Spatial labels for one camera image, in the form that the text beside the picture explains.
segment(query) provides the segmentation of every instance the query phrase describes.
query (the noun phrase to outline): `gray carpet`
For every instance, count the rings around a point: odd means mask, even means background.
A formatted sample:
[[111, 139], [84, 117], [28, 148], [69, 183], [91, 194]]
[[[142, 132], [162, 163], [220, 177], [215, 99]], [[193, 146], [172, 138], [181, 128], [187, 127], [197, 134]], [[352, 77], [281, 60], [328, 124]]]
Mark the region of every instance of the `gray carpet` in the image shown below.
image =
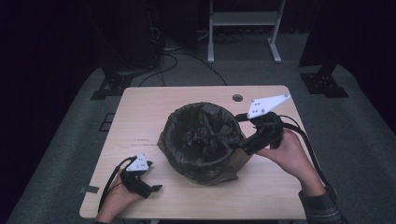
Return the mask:
[[[283, 63], [275, 64], [262, 35], [244, 35], [244, 40], [231, 45], [215, 45], [215, 63], [211, 67], [230, 86], [287, 86], [320, 166], [338, 190], [338, 203], [349, 221], [396, 223], [396, 136], [356, 79], [342, 66], [337, 66], [333, 77], [344, 87], [348, 98], [308, 93], [299, 75], [316, 72], [318, 68], [298, 67], [306, 38], [307, 34], [279, 34], [276, 44]], [[177, 52], [206, 60], [205, 43], [198, 50]], [[173, 56], [177, 58], [175, 68], [147, 79], [142, 86], [224, 85], [214, 71], [197, 59], [186, 54]], [[164, 56], [161, 70], [174, 63], [174, 58]], [[159, 71], [136, 77], [131, 86]], [[90, 100], [104, 77], [98, 68], [79, 91], [8, 223], [92, 222], [79, 215], [84, 197], [81, 187], [89, 185], [106, 140], [106, 133], [98, 132], [99, 127], [106, 113], [116, 112], [120, 101], [119, 96]]]

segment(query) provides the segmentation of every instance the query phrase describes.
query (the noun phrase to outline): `wooden tabletop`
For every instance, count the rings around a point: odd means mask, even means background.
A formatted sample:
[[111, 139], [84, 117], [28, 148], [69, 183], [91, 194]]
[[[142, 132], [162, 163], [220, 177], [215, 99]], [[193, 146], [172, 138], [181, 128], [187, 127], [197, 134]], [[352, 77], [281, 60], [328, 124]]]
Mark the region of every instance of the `wooden tabletop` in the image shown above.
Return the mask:
[[[121, 217], [150, 219], [305, 219], [298, 198], [301, 186], [275, 163], [254, 155], [237, 173], [239, 179], [216, 186], [190, 182], [178, 174], [157, 147], [168, 116], [183, 105], [209, 102], [220, 105], [234, 115], [247, 113], [252, 99], [289, 93], [284, 86], [211, 86], [128, 88], [108, 133], [92, 175], [95, 193], [86, 193], [80, 214], [91, 218], [97, 214], [99, 200], [114, 168], [124, 159], [144, 153], [151, 168], [142, 179], [163, 185], [146, 200], [134, 203]], [[239, 94], [241, 102], [233, 100]], [[304, 129], [291, 98], [274, 112], [295, 119]], [[245, 136], [255, 133], [249, 122], [240, 123]]]

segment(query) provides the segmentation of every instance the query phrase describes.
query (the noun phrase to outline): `sleeve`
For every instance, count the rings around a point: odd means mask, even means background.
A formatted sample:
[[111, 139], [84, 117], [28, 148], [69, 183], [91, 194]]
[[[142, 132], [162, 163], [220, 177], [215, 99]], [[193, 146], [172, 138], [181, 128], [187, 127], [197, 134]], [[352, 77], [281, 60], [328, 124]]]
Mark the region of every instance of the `sleeve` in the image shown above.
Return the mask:
[[347, 220], [342, 215], [341, 209], [335, 202], [335, 195], [332, 190], [326, 188], [326, 193], [319, 196], [304, 196], [299, 193], [303, 204], [306, 220], [310, 224], [347, 224]]

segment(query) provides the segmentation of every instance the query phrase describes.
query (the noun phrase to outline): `black plastic bag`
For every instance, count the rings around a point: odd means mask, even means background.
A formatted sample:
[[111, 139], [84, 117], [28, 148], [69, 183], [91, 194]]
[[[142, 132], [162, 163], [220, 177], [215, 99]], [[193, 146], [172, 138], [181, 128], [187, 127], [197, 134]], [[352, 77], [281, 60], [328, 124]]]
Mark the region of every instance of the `black plastic bag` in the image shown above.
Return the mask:
[[238, 179], [236, 173], [251, 157], [238, 148], [243, 140], [232, 113], [218, 105], [195, 103], [169, 116], [158, 147], [178, 173], [215, 185]]

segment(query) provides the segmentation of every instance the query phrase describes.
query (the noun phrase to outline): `person's left hand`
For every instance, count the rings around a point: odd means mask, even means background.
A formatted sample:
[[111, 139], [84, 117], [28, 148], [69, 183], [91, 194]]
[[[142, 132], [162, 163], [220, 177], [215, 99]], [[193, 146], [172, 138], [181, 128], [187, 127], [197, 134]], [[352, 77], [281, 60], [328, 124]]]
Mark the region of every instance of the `person's left hand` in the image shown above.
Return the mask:
[[111, 184], [109, 192], [105, 198], [95, 221], [111, 223], [111, 221], [119, 215], [125, 208], [132, 203], [143, 199], [142, 196], [131, 193], [123, 184], [121, 184], [120, 172]]

